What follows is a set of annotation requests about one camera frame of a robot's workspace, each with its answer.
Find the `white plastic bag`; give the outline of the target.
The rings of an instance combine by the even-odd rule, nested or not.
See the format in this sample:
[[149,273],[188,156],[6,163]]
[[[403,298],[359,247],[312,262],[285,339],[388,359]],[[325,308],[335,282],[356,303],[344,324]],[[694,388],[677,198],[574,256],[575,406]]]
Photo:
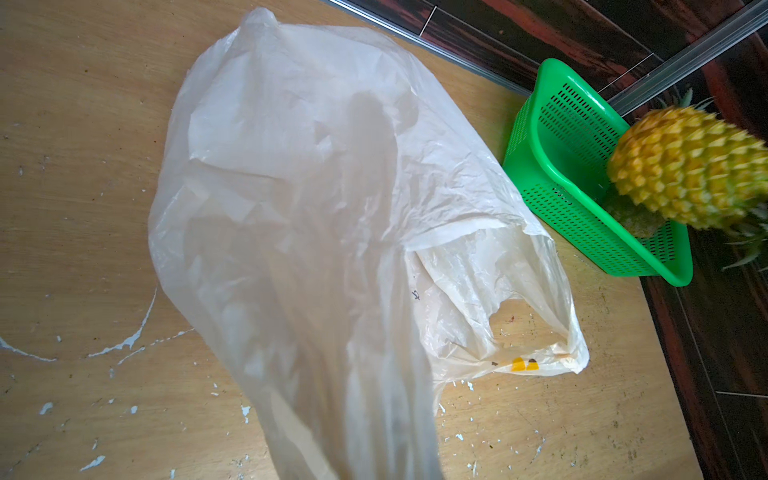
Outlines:
[[368,28],[259,8],[206,50],[148,241],[283,479],[438,479],[447,384],[589,361],[554,240],[437,78]]

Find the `yellow pineapple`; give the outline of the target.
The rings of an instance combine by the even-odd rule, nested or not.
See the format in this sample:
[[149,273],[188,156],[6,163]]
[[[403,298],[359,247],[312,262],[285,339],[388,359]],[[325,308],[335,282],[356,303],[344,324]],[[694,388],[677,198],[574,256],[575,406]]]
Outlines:
[[661,103],[622,135],[602,207],[640,239],[667,221],[720,230],[746,265],[767,250],[767,146],[692,98]]

